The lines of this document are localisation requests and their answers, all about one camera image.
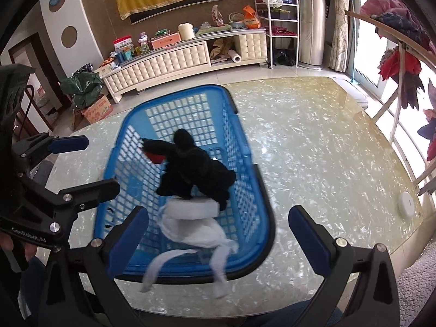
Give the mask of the cream tufted tv cabinet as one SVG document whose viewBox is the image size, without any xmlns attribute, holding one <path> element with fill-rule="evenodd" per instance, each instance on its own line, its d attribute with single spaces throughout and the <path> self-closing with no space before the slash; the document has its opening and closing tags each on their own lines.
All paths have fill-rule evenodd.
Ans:
<svg viewBox="0 0 436 327">
<path fill-rule="evenodd" d="M 229 57 L 218 61 L 211 59 L 212 46 L 216 40 L 229 40 L 230 50 L 238 52 L 242 61 L 234 63 Z M 263 28 L 215 32 L 136 57 L 101 78 L 114 102 L 119 103 L 122 96 L 132 90 L 140 92 L 202 73 L 262 64 L 266 62 L 267 56 L 267 36 Z"/>
</svg>

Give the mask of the white paper roll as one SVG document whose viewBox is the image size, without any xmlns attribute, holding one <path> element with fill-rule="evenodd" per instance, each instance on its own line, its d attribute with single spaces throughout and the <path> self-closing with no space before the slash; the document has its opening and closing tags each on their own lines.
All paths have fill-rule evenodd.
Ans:
<svg viewBox="0 0 436 327">
<path fill-rule="evenodd" d="M 236 52 L 235 50 L 228 50 L 228 57 L 234 63 L 240 63 L 242 61 L 241 55 L 238 52 Z"/>
</svg>

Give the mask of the blue plastic laundry basket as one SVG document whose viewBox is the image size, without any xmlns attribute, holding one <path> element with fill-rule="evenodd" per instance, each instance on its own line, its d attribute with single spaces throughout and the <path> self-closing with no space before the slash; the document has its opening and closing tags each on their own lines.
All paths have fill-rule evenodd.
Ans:
<svg viewBox="0 0 436 327">
<path fill-rule="evenodd" d="M 180 129 L 192 136 L 203 158 L 169 165 L 143 150 L 144 140 L 172 143 Z M 105 237 L 135 207 L 144 207 L 149 216 L 147 228 L 135 234 L 137 247 L 131 257 L 121 251 L 109 256 L 108 273 L 114 278 L 140 281 L 154 258 L 181 249 L 182 256 L 163 266 L 158 283 L 212 281 L 212 250 L 176 242 L 160 229 L 160 210 L 176 194 L 208 197 L 220 207 L 218 224 L 239 247 L 228 257 L 228 279 L 252 273 L 271 251 L 276 231 L 273 209 L 237 107 L 223 86 L 195 86 L 133 108 L 121 123 L 104 176 L 117 181 L 120 192 L 98 206 L 95 237 Z"/>
</svg>

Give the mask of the orange detergent bag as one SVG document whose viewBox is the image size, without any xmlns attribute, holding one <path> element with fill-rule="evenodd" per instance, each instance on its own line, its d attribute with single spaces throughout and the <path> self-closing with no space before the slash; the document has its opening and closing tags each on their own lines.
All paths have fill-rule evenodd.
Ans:
<svg viewBox="0 0 436 327">
<path fill-rule="evenodd" d="M 255 9 L 253 9 L 250 5 L 246 5 L 245 7 L 243 7 L 243 12 L 244 24 L 247 29 L 258 30 L 262 26 Z"/>
</svg>

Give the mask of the white metal shelf rack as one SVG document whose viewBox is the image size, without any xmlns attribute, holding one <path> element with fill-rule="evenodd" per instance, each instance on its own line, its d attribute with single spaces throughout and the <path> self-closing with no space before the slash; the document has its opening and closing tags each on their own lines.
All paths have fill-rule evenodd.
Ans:
<svg viewBox="0 0 436 327">
<path fill-rule="evenodd" d="M 254 0 L 257 16 L 266 30 L 268 66 L 278 60 L 299 66 L 300 5 L 299 0 Z"/>
</svg>

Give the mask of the cream pillar candle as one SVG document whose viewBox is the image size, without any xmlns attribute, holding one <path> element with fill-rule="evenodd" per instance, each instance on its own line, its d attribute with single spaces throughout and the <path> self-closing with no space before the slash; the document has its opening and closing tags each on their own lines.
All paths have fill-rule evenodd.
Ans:
<svg viewBox="0 0 436 327">
<path fill-rule="evenodd" d="M 194 26 L 190 23 L 182 23 L 178 26 L 178 32 L 182 41 L 195 38 Z"/>
</svg>

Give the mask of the cardboard box on floor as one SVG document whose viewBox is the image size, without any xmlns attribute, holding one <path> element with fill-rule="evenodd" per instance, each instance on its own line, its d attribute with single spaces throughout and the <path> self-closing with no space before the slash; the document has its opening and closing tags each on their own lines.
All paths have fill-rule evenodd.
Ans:
<svg viewBox="0 0 436 327">
<path fill-rule="evenodd" d="M 81 114 L 86 118 L 88 123 L 93 124 L 109 116 L 112 111 L 113 107 L 107 96 L 100 95 L 91 106 L 81 110 Z"/>
</svg>

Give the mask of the beige curtain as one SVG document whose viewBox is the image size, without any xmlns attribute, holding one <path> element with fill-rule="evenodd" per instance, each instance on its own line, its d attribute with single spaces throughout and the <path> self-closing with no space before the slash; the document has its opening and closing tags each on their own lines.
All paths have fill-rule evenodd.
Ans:
<svg viewBox="0 0 436 327">
<path fill-rule="evenodd" d="M 347 68 L 349 27 L 345 11 L 350 7 L 350 0 L 333 0 L 335 24 L 330 53 L 330 68 L 344 72 Z"/>
</svg>

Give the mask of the wooden clothes drying rack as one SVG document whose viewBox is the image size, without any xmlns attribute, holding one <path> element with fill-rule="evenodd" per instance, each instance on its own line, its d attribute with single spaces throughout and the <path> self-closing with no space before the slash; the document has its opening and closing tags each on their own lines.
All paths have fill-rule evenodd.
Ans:
<svg viewBox="0 0 436 327">
<path fill-rule="evenodd" d="M 385 25 L 379 22 L 376 18 L 368 17 L 361 15 L 359 13 L 353 11 L 345 10 L 345 15 L 353 18 L 359 19 L 364 22 L 370 23 L 374 25 L 378 32 L 381 33 L 382 37 L 387 38 L 392 43 L 396 43 L 398 45 L 399 52 L 399 71 L 398 71 L 398 88 L 392 93 L 391 97 L 386 101 L 386 103 L 382 104 L 382 108 L 378 111 L 378 113 L 373 117 L 374 122 L 376 123 L 378 119 L 389 110 L 392 102 L 397 99 L 397 108 L 394 115 L 394 123 L 392 126 L 392 130 L 389 135 L 389 143 L 392 144 L 396 141 L 395 132 L 399 124 L 400 113 L 402 109 L 401 98 L 403 97 L 403 93 L 405 91 L 405 75 L 406 75 L 406 56 L 407 52 L 418 58 L 420 61 L 424 62 L 430 68 L 435 69 L 435 56 L 432 55 L 430 51 L 425 50 L 421 45 L 417 42 L 413 41 L 408 36 L 403 33 L 397 31 L 396 29 Z M 426 168 L 424 172 L 418 177 L 415 178 L 412 169 L 408 169 L 409 176 L 412 179 L 412 184 L 418 189 L 418 195 L 423 195 L 424 193 L 433 194 L 435 193 L 435 178 L 432 176 L 435 171 L 435 159 L 430 162 L 427 162 L 425 159 L 423 160 L 426 164 Z"/>
</svg>

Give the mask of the white round disc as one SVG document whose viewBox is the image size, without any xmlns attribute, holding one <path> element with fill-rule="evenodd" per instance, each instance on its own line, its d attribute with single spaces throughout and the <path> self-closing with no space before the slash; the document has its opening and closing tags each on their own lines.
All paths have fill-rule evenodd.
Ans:
<svg viewBox="0 0 436 327">
<path fill-rule="evenodd" d="M 401 217 L 411 220 L 415 214 L 414 200 L 410 193 L 402 192 L 398 197 L 398 210 Z"/>
</svg>

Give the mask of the grey office chair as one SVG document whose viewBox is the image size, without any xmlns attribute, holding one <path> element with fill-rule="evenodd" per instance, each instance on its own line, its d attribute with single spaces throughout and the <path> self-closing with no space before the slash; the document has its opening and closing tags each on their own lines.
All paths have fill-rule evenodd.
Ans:
<svg viewBox="0 0 436 327">
<path fill-rule="evenodd" d="M 32 171 L 29 173 L 29 178 L 45 187 L 52 172 L 53 166 L 54 164 L 51 161 L 45 159 L 35 166 L 34 169 L 32 169 Z"/>
</svg>

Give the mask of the white knotted cloth bundle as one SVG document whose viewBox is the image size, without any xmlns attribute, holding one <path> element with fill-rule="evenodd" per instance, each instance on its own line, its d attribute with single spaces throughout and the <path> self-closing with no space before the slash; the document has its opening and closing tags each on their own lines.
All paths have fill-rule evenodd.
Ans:
<svg viewBox="0 0 436 327">
<path fill-rule="evenodd" d="M 212 290 L 215 298 L 223 298 L 229 291 L 228 280 L 225 277 L 225 268 L 228 257 L 237 254 L 239 245 L 236 241 L 227 238 L 224 229 L 216 219 L 173 219 L 167 215 L 165 206 L 160 208 L 158 220 L 161 232 L 173 242 L 186 244 L 188 249 L 175 249 L 163 252 L 155 257 L 148 266 L 142 279 L 140 291 L 148 292 L 157 281 L 160 270 L 168 261 L 182 255 L 194 255 L 201 249 L 212 249 L 209 267 L 212 270 Z"/>
</svg>

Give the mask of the white foam sponge block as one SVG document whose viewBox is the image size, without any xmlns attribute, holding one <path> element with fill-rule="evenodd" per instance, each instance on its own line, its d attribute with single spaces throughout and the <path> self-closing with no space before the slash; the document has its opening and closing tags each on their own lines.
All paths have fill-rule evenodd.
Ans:
<svg viewBox="0 0 436 327">
<path fill-rule="evenodd" d="M 177 220 L 213 219 L 219 215 L 219 203 L 204 196 L 192 199 L 173 197 L 165 203 L 163 213 Z"/>
</svg>

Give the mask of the black plush toy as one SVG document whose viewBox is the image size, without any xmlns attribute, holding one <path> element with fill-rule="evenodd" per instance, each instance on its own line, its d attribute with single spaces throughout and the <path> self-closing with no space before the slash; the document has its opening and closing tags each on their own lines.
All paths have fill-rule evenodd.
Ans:
<svg viewBox="0 0 436 327">
<path fill-rule="evenodd" d="M 236 172 L 198 147 L 188 131 L 176 130 L 171 143 L 143 138 L 142 152 L 150 160 L 162 157 L 165 161 L 156 194 L 192 199 L 191 192 L 196 187 L 204 196 L 218 202 L 221 211 L 226 209 Z"/>
</svg>

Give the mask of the green plastic bag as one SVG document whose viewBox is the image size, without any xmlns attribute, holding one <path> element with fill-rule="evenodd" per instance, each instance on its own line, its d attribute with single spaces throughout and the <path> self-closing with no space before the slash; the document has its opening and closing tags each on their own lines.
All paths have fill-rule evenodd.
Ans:
<svg viewBox="0 0 436 327">
<path fill-rule="evenodd" d="M 99 74 L 94 72 L 80 72 L 60 80 L 61 91 L 72 98 L 78 110 L 90 107 L 99 98 L 103 86 Z"/>
</svg>

